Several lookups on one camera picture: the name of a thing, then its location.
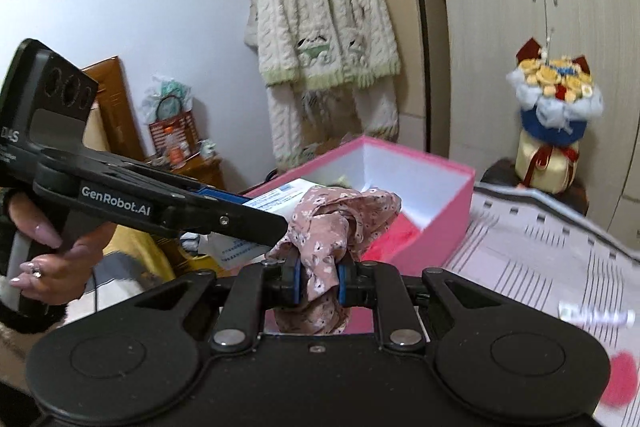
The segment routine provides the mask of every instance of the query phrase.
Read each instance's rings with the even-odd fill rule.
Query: woman's hand
[[[26,194],[18,193],[11,198],[8,213],[18,230],[41,245],[55,250],[62,244],[52,224]],[[23,273],[11,279],[11,286],[20,288],[25,297],[49,305],[67,304],[80,298],[115,229],[113,223],[104,223],[78,238],[69,251],[39,255],[23,263],[20,266]]]

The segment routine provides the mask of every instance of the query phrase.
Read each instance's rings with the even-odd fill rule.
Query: woven basket
[[[180,109],[182,109],[182,102],[173,94],[164,97],[158,104],[158,109],[160,108],[161,103],[169,98],[175,98],[178,100],[180,103]],[[189,144],[190,154],[188,156],[192,156],[198,152],[200,136],[198,135],[196,123],[191,111],[181,110],[180,114],[177,116],[172,116],[165,120],[158,120],[158,118],[158,110],[156,110],[156,121],[149,124],[149,133],[151,133],[151,140],[153,140],[156,154],[161,155],[164,153],[164,144],[166,141],[166,134],[164,133],[164,130],[167,127],[174,128],[174,136],[177,136],[178,141],[186,141]]]

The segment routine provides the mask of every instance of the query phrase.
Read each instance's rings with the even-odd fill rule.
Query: open pink box
[[[320,185],[343,179],[356,190],[371,187],[395,192],[402,213],[421,232],[394,252],[391,259],[404,275],[420,275],[430,266],[443,266],[465,235],[475,172],[439,156],[382,140],[361,137],[261,185],[249,197],[303,178]]]

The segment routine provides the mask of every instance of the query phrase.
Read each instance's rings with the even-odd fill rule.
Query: plastic bag
[[[151,81],[152,85],[145,91],[145,98],[140,104],[140,112],[145,123],[158,121],[158,105],[168,95],[174,95],[177,98],[163,103],[162,111],[164,114],[161,115],[160,120],[175,116],[183,111],[190,111],[193,108],[193,95],[190,86],[157,73],[151,77]]]

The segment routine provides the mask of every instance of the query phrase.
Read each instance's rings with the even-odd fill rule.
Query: wardrobe door
[[[640,200],[640,135],[636,141],[636,151],[631,161],[631,170],[626,179],[624,195],[634,200]]]
[[[586,55],[604,95],[602,119],[580,145],[578,176],[591,200],[588,217],[610,225],[629,170],[640,113],[640,0],[546,0],[551,55]]]
[[[450,157],[480,178],[518,151],[520,119],[505,76],[532,36],[546,35],[544,0],[446,0],[451,61]]]

